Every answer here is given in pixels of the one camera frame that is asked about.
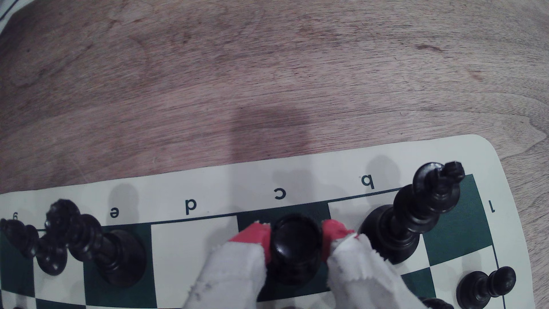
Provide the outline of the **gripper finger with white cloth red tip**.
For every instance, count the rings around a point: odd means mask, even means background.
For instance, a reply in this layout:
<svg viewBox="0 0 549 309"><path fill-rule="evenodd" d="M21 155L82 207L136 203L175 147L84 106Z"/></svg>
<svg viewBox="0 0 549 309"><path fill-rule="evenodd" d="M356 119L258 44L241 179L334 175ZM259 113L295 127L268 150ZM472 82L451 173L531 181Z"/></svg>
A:
<svg viewBox="0 0 549 309"><path fill-rule="evenodd" d="M334 219L322 222L322 259L335 308L424 308L396 268L364 234Z"/></svg>
<svg viewBox="0 0 549 309"><path fill-rule="evenodd" d="M212 249L183 308L257 308L267 275L271 226L252 223Z"/></svg>

